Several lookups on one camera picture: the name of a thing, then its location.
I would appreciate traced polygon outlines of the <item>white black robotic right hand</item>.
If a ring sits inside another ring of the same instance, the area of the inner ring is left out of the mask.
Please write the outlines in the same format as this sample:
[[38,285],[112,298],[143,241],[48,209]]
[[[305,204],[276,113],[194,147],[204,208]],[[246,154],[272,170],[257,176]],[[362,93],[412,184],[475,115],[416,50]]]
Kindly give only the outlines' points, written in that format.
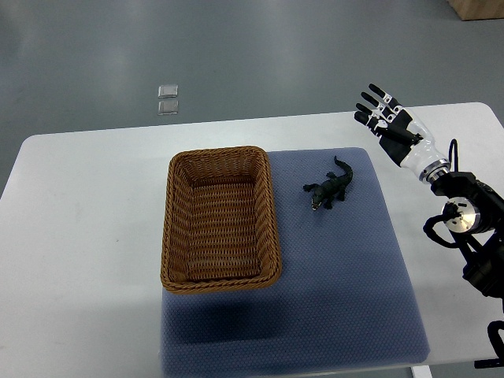
[[368,104],[356,105],[354,119],[378,138],[387,156],[422,183],[433,183],[448,173],[448,158],[436,149],[434,136],[420,118],[375,84],[369,90],[361,93]]

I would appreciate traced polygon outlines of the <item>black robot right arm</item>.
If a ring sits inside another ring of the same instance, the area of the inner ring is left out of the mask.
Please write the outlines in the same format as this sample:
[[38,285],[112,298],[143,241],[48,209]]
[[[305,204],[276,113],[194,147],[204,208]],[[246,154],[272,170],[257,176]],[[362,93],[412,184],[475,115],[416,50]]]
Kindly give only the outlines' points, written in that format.
[[452,139],[448,166],[428,178],[432,192],[447,198],[439,215],[423,231],[441,246],[460,250],[466,265],[462,278],[483,296],[503,299],[503,198],[458,164]]

